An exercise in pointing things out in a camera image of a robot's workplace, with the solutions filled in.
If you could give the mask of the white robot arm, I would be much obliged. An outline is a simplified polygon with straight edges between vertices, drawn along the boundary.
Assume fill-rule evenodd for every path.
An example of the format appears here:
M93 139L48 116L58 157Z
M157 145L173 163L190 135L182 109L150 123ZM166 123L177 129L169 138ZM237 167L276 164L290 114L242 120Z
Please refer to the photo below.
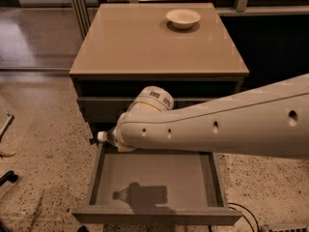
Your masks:
M283 158L309 155L309 74L181 109L147 87L116 127L121 151L176 149Z

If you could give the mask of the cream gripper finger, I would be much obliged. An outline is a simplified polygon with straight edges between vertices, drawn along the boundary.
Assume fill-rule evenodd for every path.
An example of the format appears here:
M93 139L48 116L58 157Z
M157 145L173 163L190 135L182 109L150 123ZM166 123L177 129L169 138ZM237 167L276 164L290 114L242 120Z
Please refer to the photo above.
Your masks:
M136 149L135 147L122 146L122 145L117 146L117 148L118 148L118 151L121 152L121 153L132 152L132 151L134 151Z

